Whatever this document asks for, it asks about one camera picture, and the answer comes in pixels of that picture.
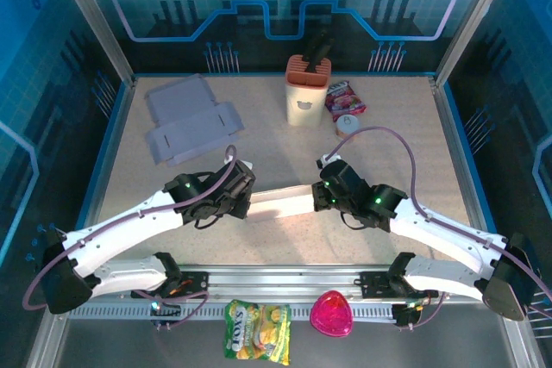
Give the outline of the lavender white paper box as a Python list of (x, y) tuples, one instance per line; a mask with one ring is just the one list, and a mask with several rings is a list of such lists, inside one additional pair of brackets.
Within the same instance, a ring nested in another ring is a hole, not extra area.
[(155, 127), (145, 140), (155, 164), (181, 164), (225, 147), (244, 125), (231, 102), (217, 101), (204, 77), (194, 74), (146, 93)]

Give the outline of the pink plastic heart box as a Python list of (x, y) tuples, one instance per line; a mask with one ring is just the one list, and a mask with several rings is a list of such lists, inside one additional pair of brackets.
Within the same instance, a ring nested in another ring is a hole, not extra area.
[(310, 324), (319, 333), (329, 337), (348, 336), (354, 325), (353, 312), (348, 300), (337, 290), (323, 293), (311, 308)]

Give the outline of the small can white lid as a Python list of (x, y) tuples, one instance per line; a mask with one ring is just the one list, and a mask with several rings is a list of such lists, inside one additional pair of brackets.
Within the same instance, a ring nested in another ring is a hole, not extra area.
[(341, 115), (336, 120), (336, 135), (345, 138), (360, 128), (360, 122), (354, 115)]

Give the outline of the beige knife block orange top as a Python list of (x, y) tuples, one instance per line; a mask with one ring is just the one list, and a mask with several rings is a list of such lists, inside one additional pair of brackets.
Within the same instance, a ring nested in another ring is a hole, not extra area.
[(331, 79), (331, 62), (323, 58), (314, 72), (300, 54), (292, 55), (285, 71), (287, 122), (294, 127), (317, 127), (322, 119)]

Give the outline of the red snack packet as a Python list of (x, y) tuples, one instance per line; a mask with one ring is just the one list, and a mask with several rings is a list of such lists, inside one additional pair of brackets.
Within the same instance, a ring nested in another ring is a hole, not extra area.
[(343, 115), (359, 115), (367, 110), (366, 104), (355, 93), (347, 80), (329, 86), (325, 107), (330, 112), (333, 122)]

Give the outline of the yellow candy bag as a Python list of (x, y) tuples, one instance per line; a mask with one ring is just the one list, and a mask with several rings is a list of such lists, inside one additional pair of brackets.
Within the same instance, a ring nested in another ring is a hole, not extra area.
[(292, 310), (289, 304), (261, 304), (234, 299), (225, 306), (224, 356), (265, 360), (288, 366)]

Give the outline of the black left controller board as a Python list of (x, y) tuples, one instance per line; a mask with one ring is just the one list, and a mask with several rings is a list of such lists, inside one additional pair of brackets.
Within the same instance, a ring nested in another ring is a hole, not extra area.
[(163, 329), (169, 330), (176, 321), (177, 316), (181, 316), (182, 309), (178, 304), (168, 304), (161, 301), (152, 301), (150, 304), (151, 322), (159, 332)]

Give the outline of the black controller board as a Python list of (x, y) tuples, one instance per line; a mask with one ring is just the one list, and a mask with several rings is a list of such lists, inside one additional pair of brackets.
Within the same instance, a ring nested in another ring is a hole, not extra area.
[(161, 301), (152, 301), (150, 304), (151, 322), (159, 332), (163, 329), (169, 330), (176, 321), (177, 316), (181, 316), (182, 309), (178, 304), (168, 304)]
[(420, 304), (393, 304), (392, 318), (395, 321), (394, 325), (399, 329), (412, 330), (420, 322), (422, 312), (423, 305)]

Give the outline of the black right controller board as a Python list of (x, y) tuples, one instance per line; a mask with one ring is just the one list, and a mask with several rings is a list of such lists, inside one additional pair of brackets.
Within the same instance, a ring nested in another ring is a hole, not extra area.
[(395, 321), (394, 325), (399, 329), (412, 330), (420, 322), (422, 312), (423, 305), (420, 304), (393, 304), (392, 318)]

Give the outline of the aluminium mounting rail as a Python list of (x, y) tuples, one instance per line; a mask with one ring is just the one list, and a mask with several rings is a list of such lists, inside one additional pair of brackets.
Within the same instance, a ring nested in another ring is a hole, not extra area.
[[(180, 271), (208, 272), (207, 291), (213, 301), (237, 298), (250, 302), (307, 303), (329, 290), (337, 290), (353, 302), (402, 300), (364, 299), (361, 289), (354, 285), (363, 271), (392, 274), (389, 265), (184, 265)], [(482, 300), (482, 293), (474, 285), (481, 276), (459, 262), (416, 256), (400, 276), (416, 290), (437, 290)]]

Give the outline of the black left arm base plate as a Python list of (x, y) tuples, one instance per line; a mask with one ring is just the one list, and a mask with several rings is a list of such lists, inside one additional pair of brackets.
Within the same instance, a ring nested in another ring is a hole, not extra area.
[(168, 277), (155, 290), (145, 290), (150, 296), (161, 298), (183, 297), (208, 290), (209, 273), (206, 271), (181, 271), (178, 276)]

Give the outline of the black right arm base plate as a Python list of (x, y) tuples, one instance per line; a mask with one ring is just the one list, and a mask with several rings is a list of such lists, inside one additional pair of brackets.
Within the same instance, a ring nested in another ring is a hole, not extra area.
[(364, 299), (438, 298), (437, 290), (416, 290), (402, 276), (387, 271), (363, 271), (354, 280)]

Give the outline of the aluminium right frame post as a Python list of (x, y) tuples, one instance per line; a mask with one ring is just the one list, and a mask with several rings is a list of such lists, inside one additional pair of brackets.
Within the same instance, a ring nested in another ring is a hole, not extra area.
[(436, 70), (435, 85), (442, 88), (465, 52), (494, 0), (473, 0)]

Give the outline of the aluminium frame post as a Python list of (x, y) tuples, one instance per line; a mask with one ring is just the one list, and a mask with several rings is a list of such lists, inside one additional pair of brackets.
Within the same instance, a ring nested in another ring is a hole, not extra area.
[(106, 56), (116, 70), (119, 78), (127, 85), (135, 83), (134, 72), (112, 32), (97, 0), (74, 0), (78, 5), (93, 34), (99, 41)]
[(442, 88), (465, 52), (494, 0), (473, 0), (436, 70), (435, 85)]

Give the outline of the aluminium left frame post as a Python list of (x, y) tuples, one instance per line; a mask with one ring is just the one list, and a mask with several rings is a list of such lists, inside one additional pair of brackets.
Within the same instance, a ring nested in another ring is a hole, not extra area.
[(99, 41), (106, 56), (116, 70), (119, 78), (127, 85), (135, 83), (134, 72), (112, 32), (97, 0), (74, 0), (78, 5), (93, 34)]

